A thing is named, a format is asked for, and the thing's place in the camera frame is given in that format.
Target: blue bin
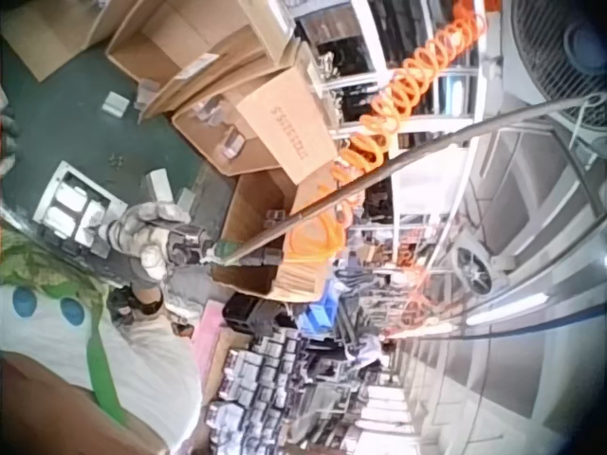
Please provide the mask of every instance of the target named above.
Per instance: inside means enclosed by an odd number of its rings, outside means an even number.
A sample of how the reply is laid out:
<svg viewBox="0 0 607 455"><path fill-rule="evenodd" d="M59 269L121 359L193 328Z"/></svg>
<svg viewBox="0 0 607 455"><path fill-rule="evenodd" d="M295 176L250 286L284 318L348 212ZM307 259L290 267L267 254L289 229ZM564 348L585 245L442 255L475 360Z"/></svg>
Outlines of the blue bin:
<svg viewBox="0 0 607 455"><path fill-rule="evenodd" d="M338 314L339 296L333 282L328 281L322 298L310 303L305 313L298 316L297 325L304 335L318 336L329 332L335 324Z"/></svg>

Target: factory floor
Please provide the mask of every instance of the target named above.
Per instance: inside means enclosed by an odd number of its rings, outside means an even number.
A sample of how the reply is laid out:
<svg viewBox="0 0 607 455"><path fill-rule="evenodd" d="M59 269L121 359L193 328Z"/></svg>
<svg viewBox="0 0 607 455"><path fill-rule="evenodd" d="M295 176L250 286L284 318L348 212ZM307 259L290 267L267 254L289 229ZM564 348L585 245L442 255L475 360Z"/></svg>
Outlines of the factory floor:
<svg viewBox="0 0 607 455"><path fill-rule="evenodd" d="M123 118L101 110L110 91L129 100L137 93L136 83L105 58L105 44L86 50L43 82L4 41L0 44L1 83L21 128L22 149L2 182L5 204L31 218L62 160L128 204L137 202L145 174L165 168L175 195L181 188L196 192L194 220L219 235L234 182L218 174L166 118L138 124L132 103Z"/></svg>

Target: orange tube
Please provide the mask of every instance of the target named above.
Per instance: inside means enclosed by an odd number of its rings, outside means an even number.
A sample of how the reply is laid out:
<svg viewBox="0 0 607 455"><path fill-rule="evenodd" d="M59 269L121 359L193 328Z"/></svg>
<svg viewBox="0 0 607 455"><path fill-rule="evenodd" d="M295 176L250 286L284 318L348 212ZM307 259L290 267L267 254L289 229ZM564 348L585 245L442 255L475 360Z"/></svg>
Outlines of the orange tube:
<svg viewBox="0 0 607 455"><path fill-rule="evenodd" d="M384 154L388 152L400 124L411 116L432 81L485 33L485 18L466 8L465 1L459 0L454 5L455 20L419 47L412 58L405 59L386 89L371 101L373 112L361 116L360 123L373 135L354 133L349 145L339 151L347 166L338 162L332 165L331 173L338 185L345 185L383 164ZM491 5L499 4L498 0L486 1ZM327 193L327 188L320 189L320 197ZM289 249L285 261L319 262L334 257L345 248L344 230L352 224L353 209L362 206L363 202L364 193L358 194L338 206L340 220L333 210L328 210L316 219L293 228L287 234ZM305 235L305 229L310 228L309 223L322 226L324 242Z"/></svg>

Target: t-shirt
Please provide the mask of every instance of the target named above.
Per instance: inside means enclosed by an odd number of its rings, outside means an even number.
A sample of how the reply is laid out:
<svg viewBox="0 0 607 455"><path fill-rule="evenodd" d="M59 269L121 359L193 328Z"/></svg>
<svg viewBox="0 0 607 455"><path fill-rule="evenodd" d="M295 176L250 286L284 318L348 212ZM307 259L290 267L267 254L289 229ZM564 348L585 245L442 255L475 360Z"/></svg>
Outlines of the t-shirt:
<svg viewBox="0 0 607 455"><path fill-rule="evenodd" d="M3 249L15 245L5 234ZM67 383L91 391L86 345L92 329L87 305L78 297L54 299L35 284L7 283L14 281L10 274L16 268L8 274L6 265L0 264L4 282L0 284L0 349L26 355ZM179 448L192 433L202 404L200 376L188 339L176 337L163 316L119 331L106 310L100 334L122 407L170 450Z"/></svg>
<svg viewBox="0 0 607 455"><path fill-rule="evenodd" d="M359 338L362 345L356 355L351 355L346 350L346 356L351 361L357 362L357 367L362 369L367 365L371 365L376 360L381 359L381 342L379 337L375 335L365 334Z"/></svg>

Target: fan guard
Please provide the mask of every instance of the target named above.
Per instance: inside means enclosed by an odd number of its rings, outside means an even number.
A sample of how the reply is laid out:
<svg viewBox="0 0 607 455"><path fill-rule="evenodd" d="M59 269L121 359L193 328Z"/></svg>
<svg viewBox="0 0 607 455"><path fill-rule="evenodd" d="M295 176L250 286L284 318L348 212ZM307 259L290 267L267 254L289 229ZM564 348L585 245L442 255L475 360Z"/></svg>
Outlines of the fan guard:
<svg viewBox="0 0 607 455"><path fill-rule="evenodd" d="M487 265L469 249L457 248L457 267L466 280L468 288L479 296L490 294L493 280Z"/></svg>
<svg viewBox="0 0 607 455"><path fill-rule="evenodd" d="M602 66L584 71L576 64L576 56L572 56L571 49L576 46L571 45L570 40L575 40L576 34L587 40L589 27L592 28L580 15L579 2L574 0L512 0L516 47L530 78L548 100L607 91L607 74ZM603 45L607 46L604 41L593 46L578 45L583 52L598 53L594 59L586 54L581 60L602 62ZM563 111L563 116L573 123L578 114L578 107ZM607 101L586 108L582 126L595 131L607 130Z"/></svg>

